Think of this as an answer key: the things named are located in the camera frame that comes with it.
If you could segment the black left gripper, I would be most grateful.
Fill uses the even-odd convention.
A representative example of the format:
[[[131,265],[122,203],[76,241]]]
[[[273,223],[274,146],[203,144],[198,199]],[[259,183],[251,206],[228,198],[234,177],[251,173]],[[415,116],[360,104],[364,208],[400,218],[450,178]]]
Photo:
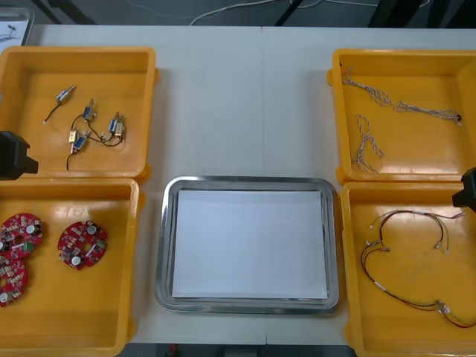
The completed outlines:
[[[29,158],[30,145],[11,131],[1,131],[1,180],[17,180],[23,174],[37,174],[38,162]]]

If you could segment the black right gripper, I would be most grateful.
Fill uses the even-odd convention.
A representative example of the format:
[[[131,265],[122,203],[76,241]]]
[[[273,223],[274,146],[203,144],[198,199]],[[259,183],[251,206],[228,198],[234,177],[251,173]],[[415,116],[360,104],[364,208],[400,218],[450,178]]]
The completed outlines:
[[[463,183],[463,192],[462,193],[455,193],[452,196],[452,204],[456,208],[464,208],[468,207],[473,212],[476,211],[475,207],[475,176],[476,176],[476,168],[473,167],[466,171],[461,181]]]

